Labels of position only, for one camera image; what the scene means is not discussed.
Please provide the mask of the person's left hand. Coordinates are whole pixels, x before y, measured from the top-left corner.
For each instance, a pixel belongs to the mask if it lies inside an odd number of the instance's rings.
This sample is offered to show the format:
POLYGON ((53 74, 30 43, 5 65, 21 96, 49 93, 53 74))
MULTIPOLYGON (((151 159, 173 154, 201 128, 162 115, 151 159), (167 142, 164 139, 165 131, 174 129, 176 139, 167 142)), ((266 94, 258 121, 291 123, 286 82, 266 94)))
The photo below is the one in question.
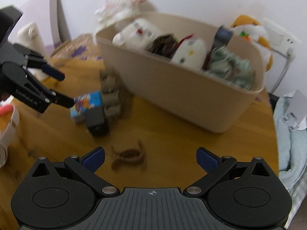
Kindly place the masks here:
POLYGON ((0 101, 5 101, 10 97, 10 94, 6 93, 6 92, 0 92, 0 101))

